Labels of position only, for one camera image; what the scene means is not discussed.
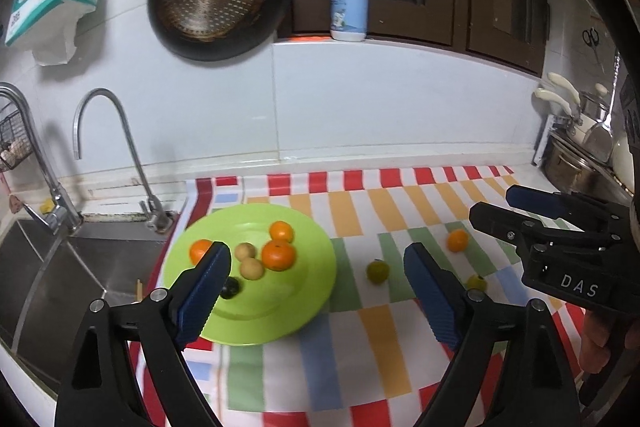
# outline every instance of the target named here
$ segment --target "human hand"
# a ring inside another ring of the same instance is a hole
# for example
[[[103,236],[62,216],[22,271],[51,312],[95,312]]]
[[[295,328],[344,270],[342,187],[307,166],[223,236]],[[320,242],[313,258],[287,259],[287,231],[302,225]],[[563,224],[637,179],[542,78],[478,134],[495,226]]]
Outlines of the human hand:
[[[586,373],[599,373],[609,362],[611,353],[606,347],[615,317],[587,312],[582,326],[582,343],[578,363]],[[640,349],[640,320],[634,322],[625,337],[626,349]]]

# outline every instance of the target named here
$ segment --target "chrome faucet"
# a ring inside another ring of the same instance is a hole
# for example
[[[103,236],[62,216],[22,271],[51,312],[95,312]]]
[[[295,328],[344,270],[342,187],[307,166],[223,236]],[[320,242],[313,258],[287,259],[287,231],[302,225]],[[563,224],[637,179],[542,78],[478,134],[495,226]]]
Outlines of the chrome faucet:
[[[62,225],[66,225],[70,232],[74,232],[82,225],[82,215],[76,209],[73,201],[71,201],[71,198],[66,193],[65,187],[60,184],[55,172],[53,172],[51,168],[49,158],[47,158],[44,152],[40,137],[36,133],[33,115],[31,114],[31,109],[29,108],[26,98],[20,89],[7,82],[0,82],[0,96],[8,98],[15,103],[15,107],[18,108],[22,122],[24,123],[27,138],[31,142],[33,154],[36,156],[40,170],[44,175],[44,180],[49,186],[51,199],[54,203],[53,210],[44,217],[27,204],[24,205],[25,210],[34,220],[42,223],[53,234],[58,233]]]
[[[76,108],[76,116],[74,117],[74,157],[76,160],[79,160],[82,157],[82,153],[80,150],[80,121],[82,120],[82,114],[84,113],[84,108],[86,107],[89,100],[96,96],[104,96],[107,97],[113,105],[116,107],[118,115],[120,117],[120,122],[122,123],[122,129],[124,131],[124,136],[127,139],[127,145],[129,146],[129,152],[131,153],[131,157],[133,158],[133,163],[136,166],[136,170],[138,171],[138,176],[140,177],[140,181],[142,185],[145,187],[146,191],[146,201],[148,203],[148,207],[144,201],[140,201],[140,207],[146,216],[146,225],[156,232],[162,233],[168,230],[173,222],[173,219],[164,211],[162,208],[162,203],[158,197],[156,197],[149,187],[149,183],[146,180],[145,171],[142,169],[142,164],[140,163],[140,158],[138,157],[138,152],[136,151],[136,145],[133,143],[133,137],[131,136],[131,130],[129,128],[129,121],[127,120],[127,115],[124,113],[124,108],[120,103],[115,94],[113,94],[109,89],[105,89],[104,87],[98,87],[97,89],[92,89],[89,91],[78,104],[78,108]]]

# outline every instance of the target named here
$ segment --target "green plate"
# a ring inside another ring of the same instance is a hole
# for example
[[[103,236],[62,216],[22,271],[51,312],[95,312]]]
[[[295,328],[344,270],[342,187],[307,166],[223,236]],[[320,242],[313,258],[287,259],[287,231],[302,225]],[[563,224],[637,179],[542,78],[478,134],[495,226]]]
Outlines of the green plate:
[[[257,281],[241,277],[233,257],[239,243],[260,250],[270,240],[269,227],[285,221],[293,227],[295,264],[288,270],[265,270]],[[237,204],[199,219],[176,240],[164,264],[162,285],[169,288],[183,270],[193,267],[191,245],[199,239],[222,241],[232,253],[231,275],[241,284],[232,299],[218,299],[201,337],[219,344],[249,346],[274,341],[299,330],[322,308],[335,282],[335,253],[331,240],[313,219],[277,204]]]

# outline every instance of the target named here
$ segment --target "striped tablecloth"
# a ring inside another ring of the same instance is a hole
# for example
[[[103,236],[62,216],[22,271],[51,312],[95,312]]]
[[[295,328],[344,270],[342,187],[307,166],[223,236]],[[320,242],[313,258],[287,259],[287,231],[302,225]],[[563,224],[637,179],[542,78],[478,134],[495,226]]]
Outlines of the striped tablecloth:
[[[468,209],[477,201],[507,206],[516,184],[504,166],[380,169],[202,178],[188,183],[177,236],[197,219],[232,204],[269,202],[314,219],[337,257],[335,289],[325,309],[299,332],[261,346],[231,347],[199,339],[184,351],[194,378],[225,427],[411,427],[433,396],[452,353],[438,343],[404,277],[402,252],[414,241],[464,283],[488,282],[495,301],[524,305],[544,299],[553,312],[577,376],[583,311],[522,285],[522,264],[511,245],[473,230]],[[547,226],[569,228],[542,218]],[[463,253],[444,247],[451,230],[465,229]],[[371,285],[374,259],[391,267]],[[162,278],[162,261],[149,289]],[[468,425],[490,405],[502,366],[494,350]],[[136,376],[152,421],[168,425],[138,346]]]

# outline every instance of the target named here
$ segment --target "green lime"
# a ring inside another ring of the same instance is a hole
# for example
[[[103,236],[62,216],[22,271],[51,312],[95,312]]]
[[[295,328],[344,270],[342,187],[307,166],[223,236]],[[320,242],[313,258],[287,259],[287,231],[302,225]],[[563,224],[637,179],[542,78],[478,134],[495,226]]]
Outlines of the green lime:
[[[377,259],[367,265],[367,279],[373,284],[382,284],[389,278],[389,265]]]
[[[481,292],[486,292],[486,280],[479,275],[472,275],[469,279],[466,280],[466,289],[467,290],[480,290]]]

